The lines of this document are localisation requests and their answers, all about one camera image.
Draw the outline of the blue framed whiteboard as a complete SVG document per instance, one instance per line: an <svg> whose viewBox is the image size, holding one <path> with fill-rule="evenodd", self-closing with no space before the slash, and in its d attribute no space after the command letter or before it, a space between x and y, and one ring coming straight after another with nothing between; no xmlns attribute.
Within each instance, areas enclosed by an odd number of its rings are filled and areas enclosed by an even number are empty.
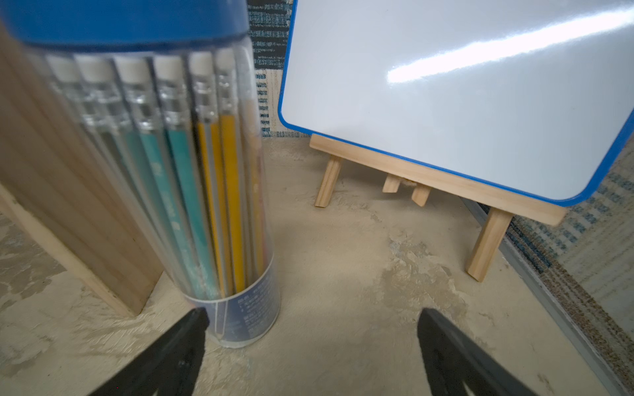
<svg viewBox="0 0 634 396"><path fill-rule="evenodd" d="M278 114L558 206L633 132L630 1L297 1Z"/></svg>

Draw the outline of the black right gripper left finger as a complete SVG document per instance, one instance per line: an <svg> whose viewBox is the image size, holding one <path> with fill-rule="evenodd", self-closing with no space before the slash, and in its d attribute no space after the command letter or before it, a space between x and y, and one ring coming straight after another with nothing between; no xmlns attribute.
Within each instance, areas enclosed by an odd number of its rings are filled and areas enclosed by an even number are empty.
<svg viewBox="0 0 634 396"><path fill-rule="evenodd" d="M93 395L192 395L205 353L206 310L190 310Z"/></svg>

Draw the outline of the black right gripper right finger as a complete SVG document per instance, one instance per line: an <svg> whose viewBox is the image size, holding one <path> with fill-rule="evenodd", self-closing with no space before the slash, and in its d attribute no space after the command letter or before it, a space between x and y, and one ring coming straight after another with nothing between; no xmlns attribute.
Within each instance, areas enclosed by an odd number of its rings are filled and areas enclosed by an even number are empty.
<svg viewBox="0 0 634 396"><path fill-rule="evenodd" d="M439 311L421 311L417 335L431 394L535 394Z"/></svg>

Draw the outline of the wooden shelf unit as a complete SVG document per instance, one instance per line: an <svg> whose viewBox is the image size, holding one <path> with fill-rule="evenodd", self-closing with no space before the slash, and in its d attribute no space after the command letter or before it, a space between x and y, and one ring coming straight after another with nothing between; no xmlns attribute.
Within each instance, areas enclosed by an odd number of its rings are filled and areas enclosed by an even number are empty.
<svg viewBox="0 0 634 396"><path fill-rule="evenodd" d="M1 211L119 315L145 308L163 272L149 227L6 31Z"/></svg>

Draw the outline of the clear pencil tube blue lid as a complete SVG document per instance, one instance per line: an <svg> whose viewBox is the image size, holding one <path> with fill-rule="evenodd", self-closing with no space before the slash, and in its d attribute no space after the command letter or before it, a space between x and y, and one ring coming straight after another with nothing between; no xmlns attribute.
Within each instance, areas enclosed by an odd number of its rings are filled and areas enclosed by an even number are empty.
<svg viewBox="0 0 634 396"><path fill-rule="evenodd" d="M244 1L4 1L1 20L150 227L223 347L277 319Z"/></svg>

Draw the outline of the small wooden easel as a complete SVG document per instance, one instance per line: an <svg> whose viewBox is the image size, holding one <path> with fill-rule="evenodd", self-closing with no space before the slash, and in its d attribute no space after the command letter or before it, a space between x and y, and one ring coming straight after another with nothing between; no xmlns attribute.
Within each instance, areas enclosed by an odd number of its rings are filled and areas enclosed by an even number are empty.
<svg viewBox="0 0 634 396"><path fill-rule="evenodd" d="M443 191L489 206L490 211L485 225L480 231L467 264L467 273L478 282L485 279L513 217L522 216L543 224L557 226L561 224L567 214L566 207L322 135L313 134L310 137L310 148L330 156L315 199L315 206L319 208L325 208L330 204L338 175L345 160L386 173L384 192L397 192L399 185L404 180L414 183L412 200L419 206L426 204L433 190Z"/></svg>

